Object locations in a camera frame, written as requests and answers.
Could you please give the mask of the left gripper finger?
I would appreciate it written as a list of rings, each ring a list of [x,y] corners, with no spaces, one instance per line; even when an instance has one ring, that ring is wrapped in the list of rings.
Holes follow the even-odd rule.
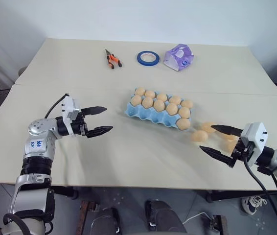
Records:
[[[100,113],[102,113],[106,110],[107,110],[107,108],[105,108],[105,107],[94,106],[94,107],[88,107],[88,108],[81,109],[81,113],[82,113],[83,116],[97,115],[97,114],[100,114]]]
[[[93,130],[88,130],[86,132],[86,137],[89,139],[89,138],[94,138],[94,137],[97,137],[97,136],[101,136],[101,135],[109,132],[112,129],[113,129],[113,126],[96,127]]]

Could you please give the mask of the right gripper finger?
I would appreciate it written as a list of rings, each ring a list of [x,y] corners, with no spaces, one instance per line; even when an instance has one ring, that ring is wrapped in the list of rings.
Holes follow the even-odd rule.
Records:
[[[226,135],[241,136],[242,133],[242,129],[238,129],[228,125],[212,125],[211,128]]]
[[[234,166],[233,158],[228,157],[228,156],[222,154],[220,151],[217,151],[210,147],[200,145],[199,148],[201,150],[203,150],[206,154],[208,154],[210,157],[212,157],[220,162],[223,162],[226,165],[228,165],[229,167],[233,168],[233,166]]]

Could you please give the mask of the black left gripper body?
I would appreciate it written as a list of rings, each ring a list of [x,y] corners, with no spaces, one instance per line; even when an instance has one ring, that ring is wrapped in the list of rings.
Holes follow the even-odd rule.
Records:
[[[79,112],[76,119],[73,120],[70,125],[75,135],[80,135],[89,138],[89,131],[84,118],[85,116],[82,114],[82,112]]]

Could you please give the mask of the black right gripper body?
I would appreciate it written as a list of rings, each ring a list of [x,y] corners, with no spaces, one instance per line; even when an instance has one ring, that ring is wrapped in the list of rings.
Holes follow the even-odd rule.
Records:
[[[252,141],[248,141],[244,143],[241,138],[238,139],[237,144],[235,145],[231,158],[232,162],[249,160],[254,152],[254,143]]]

